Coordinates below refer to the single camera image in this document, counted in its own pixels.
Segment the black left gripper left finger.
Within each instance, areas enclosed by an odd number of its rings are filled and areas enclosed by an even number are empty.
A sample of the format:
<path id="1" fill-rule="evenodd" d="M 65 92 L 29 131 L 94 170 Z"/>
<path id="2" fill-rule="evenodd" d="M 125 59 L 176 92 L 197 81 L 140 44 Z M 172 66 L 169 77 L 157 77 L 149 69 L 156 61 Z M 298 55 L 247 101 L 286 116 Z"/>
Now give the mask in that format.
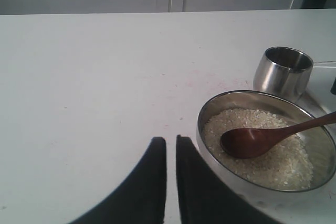
<path id="1" fill-rule="evenodd" d="M 165 203 L 166 141 L 154 137 L 127 178 L 72 223 L 163 223 Z"/>

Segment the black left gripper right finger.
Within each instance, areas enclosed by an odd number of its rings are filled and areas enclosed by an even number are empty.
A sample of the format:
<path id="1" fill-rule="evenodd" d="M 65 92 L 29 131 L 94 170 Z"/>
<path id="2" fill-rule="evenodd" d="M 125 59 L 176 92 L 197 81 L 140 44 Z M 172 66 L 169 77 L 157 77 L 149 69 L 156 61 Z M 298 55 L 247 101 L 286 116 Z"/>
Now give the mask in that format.
<path id="1" fill-rule="evenodd" d="M 274 223 L 231 191 L 189 137 L 176 137 L 176 182 L 181 223 Z"/>

